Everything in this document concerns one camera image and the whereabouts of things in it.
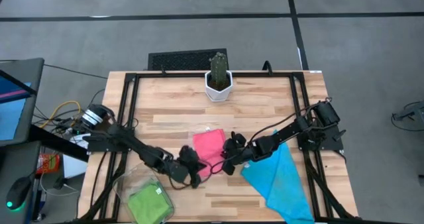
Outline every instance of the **cactus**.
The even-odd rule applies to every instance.
[[[217,91],[221,91],[225,89],[228,84],[228,78],[227,78],[227,56],[225,54],[222,54],[220,52],[217,52],[217,54],[210,59],[211,61],[211,81],[214,84],[214,89]]]

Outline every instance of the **yellow cable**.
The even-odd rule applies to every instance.
[[[55,110],[53,111],[53,113],[50,116],[50,118],[46,122],[44,122],[44,124],[40,125],[39,127],[40,128],[44,128],[49,122],[52,121],[52,118],[59,111],[60,108],[62,108],[63,106],[65,106],[67,104],[71,104],[71,103],[75,103],[78,106],[78,113],[81,113],[81,105],[78,103],[78,101],[67,101],[67,102],[63,102],[62,104],[60,104],[59,106],[57,106],[57,108],[55,108]]]

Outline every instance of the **black mat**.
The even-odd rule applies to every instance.
[[[214,57],[217,52],[227,55],[226,48],[150,53],[148,55],[148,70],[162,71],[162,67],[165,71],[210,70],[211,62],[209,59]]]

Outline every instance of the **clear plastic bag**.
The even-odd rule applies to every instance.
[[[131,221],[136,224],[160,224],[174,214],[174,205],[154,172],[139,164],[115,180],[118,194]]]

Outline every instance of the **potted cactus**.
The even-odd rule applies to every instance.
[[[210,61],[211,71],[205,74],[206,95],[213,102],[225,101],[233,87],[233,75],[227,71],[227,56],[217,52]]]

